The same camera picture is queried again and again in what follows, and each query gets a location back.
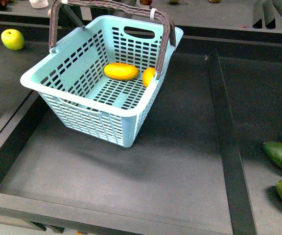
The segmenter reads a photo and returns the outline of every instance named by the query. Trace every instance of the shelf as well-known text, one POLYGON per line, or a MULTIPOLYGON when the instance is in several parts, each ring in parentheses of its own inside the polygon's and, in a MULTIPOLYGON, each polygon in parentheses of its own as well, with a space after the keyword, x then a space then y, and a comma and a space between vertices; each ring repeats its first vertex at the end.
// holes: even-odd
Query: shelf
MULTIPOLYGON (((210 3, 208 0, 185 0, 171 5, 168 0, 154 0, 152 8, 167 13, 176 25, 215 28, 239 28, 243 25, 252 28, 253 6, 256 0, 223 0, 221 3, 210 3)), ((282 31, 282 17, 273 7, 276 17, 276 28, 282 31)))
POLYGON ((0 119, 16 110, 29 95, 20 77, 48 54, 46 47, 40 48, 39 44, 27 42, 24 50, 11 51, 0 40, 0 119))
MULTIPOLYGON (((20 74, 47 54, 47 43, 13 52, 0 42, 0 104, 30 93, 20 74)), ((131 148, 68 129, 33 92, 0 131, 0 214, 100 234, 282 234, 268 140, 282 141, 282 45, 185 37, 131 148), (214 48, 227 90, 210 85, 214 48), (219 126, 215 101, 230 102, 231 125, 219 126), (238 143, 233 177, 223 139, 238 143)))
POLYGON ((29 0, 15 0, 14 3, 9 3, 5 10, 0 10, 0 14, 49 18, 47 13, 51 9, 52 3, 53 0, 48 0, 47 7, 36 9, 31 6, 29 0))

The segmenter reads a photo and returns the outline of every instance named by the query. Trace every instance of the yellow fruit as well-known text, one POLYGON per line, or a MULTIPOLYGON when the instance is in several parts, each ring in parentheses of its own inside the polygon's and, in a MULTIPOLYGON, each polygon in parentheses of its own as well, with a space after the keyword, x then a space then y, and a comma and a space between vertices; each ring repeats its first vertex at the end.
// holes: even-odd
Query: yellow fruit
POLYGON ((7 29, 0 37, 8 49, 20 50, 24 47, 24 36, 16 29, 7 29))
POLYGON ((137 67, 125 63, 111 63, 104 67, 106 76, 116 80, 131 80, 138 76, 137 67))
POLYGON ((155 74, 155 68, 147 68, 144 72, 143 72, 143 76, 142 76, 142 82, 144 84, 145 87, 147 87, 150 82, 152 81, 154 74, 155 74))

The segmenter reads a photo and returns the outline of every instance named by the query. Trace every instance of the black tray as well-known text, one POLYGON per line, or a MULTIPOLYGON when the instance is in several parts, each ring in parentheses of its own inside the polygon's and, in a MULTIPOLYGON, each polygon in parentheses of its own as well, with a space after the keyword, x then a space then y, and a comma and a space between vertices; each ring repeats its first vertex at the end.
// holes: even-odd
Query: black tray
POLYGON ((0 39, 0 128, 8 122, 30 93, 20 84, 20 76, 47 54, 46 47, 29 42, 24 50, 13 52, 0 39))
POLYGON ((0 214, 96 234, 282 234, 282 171, 261 150, 282 141, 282 47, 260 45, 262 61, 200 42, 182 40, 131 148, 66 128, 33 92, 0 133, 0 214))

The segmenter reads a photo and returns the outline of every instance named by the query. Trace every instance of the rectangular hole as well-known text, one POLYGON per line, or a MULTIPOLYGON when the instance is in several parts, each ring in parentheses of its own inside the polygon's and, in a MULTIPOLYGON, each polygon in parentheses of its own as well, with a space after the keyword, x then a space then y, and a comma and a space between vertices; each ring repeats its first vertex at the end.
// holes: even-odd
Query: rectangular hole
POLYGON ((46 83, 46 81, 48 81, 48 77, 45 77, 45 78, 41 81, 41 84, 43 85, 44 83, 46 83))
POLYGON ((58 75, 56 75, 55 77, 53 77, 53 82, 55 82, 57 78, 58 78, 58 75))
POLYGON ((59 74, 62 75, 65 71, 66 71, 65 69, 62 69, 59 71, 59 74))
POLYGON ((55 86, 61 83, 61 80, 58 79, 58 81, 55 83, 55 86))
POLYGON ((55 74, 56 74, 56 71, 53 70, 49 75, 52 77, 52 76, 54 76, 55 74))

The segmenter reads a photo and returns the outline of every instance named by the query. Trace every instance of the white zip tie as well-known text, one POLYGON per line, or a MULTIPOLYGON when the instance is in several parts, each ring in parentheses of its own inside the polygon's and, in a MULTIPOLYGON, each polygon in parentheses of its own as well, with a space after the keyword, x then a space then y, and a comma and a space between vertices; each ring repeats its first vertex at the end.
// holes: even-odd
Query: white zip tie
POLYGON ((155 14, 155 11, 156 11, 157 9, 156 8, 152 8, 151 9, 151 13, 150 13, 150 19, 151 20, 154 20, 154 14, 155 14))

